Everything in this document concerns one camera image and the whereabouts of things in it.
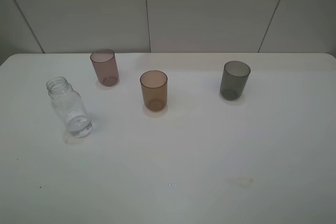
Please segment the pink translucent cup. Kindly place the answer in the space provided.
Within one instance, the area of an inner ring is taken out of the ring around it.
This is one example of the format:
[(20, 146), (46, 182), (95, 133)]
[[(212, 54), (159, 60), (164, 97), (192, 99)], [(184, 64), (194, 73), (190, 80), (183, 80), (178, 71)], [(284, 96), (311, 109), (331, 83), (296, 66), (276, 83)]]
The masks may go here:
[(98, 81), (106, 87), (111, 87), (119, 81), (119, 72), (115, 53), (111, 49), (100, 49), (90, 55), (90, 60)]

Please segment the orange translucent cup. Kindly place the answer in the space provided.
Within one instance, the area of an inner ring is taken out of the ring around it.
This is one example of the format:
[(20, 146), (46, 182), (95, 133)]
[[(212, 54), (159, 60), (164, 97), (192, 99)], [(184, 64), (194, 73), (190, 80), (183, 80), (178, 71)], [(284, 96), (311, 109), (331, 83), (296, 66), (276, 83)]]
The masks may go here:
[(144, 105), (153, 112), (163, 110), (167, 104), (167, 75), (159, 70), (149, 70), (140, 77)]

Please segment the grey translucent cup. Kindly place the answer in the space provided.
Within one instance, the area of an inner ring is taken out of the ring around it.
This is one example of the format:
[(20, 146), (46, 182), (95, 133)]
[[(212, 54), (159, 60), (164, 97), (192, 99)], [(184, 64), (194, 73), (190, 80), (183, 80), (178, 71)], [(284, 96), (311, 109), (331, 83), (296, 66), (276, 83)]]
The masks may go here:
[(234, 101), (241, 97), (251, 69), (241, 61), (225, 63), (220, 85), (220, 94), (225, 100)]

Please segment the clear plastic water bottle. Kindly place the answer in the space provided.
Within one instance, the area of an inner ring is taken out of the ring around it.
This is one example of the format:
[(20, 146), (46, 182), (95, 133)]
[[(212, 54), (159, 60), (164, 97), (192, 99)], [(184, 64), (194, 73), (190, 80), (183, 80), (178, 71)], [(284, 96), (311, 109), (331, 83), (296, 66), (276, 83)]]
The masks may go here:
[(54, 77), (46, 83), (51, 106), (65, 125), (68, 134), (75, 138), (88, 136), (92, 121), (80, 94), (64, 77)]

